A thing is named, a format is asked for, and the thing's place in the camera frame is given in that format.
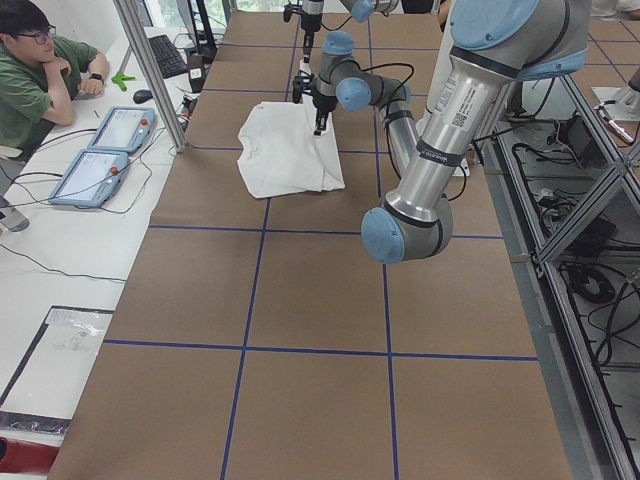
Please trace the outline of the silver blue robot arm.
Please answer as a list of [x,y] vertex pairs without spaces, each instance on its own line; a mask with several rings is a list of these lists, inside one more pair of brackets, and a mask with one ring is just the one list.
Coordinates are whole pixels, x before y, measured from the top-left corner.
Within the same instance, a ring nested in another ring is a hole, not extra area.
[[381,117],[400,181],[363,217],[361,238],[372,258],[399,263],[447,246],[453,219],[445,188],[492,102],[505,85],[579,70],[590,13],[587,1],[455,3],[449,14],[452,69],[423,129],[408,109],[404,82],[361,68],[349,33],[327,35],[319,70],[295,77],[293,99],[312,98],[316,133],[326,130],[337,107],[372,106]]
[[[397,1],[370,1],[370,0],[347,0],[341,4],[348,10],[349,17],[343,22],[345,25],[350,19],[355,19],[362,23],[373,13],[389,14],[397,6]],[[283,10],[283,21],[288,23],[294,15],[300,17],[300,26],[304,32],[303,36],[303,63],[309,64],[314,47],[314,37],[323,28],[323,0],[303,0],[289,1]]]

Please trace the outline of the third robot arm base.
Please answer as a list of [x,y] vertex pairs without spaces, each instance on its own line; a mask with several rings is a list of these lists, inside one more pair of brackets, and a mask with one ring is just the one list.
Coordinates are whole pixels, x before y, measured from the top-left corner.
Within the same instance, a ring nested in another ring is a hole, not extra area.
[[639,70],[623,87],[592,87],[598,99],[594,110],[603,124],[627,144],[634,137],[620,122],[639,122]]

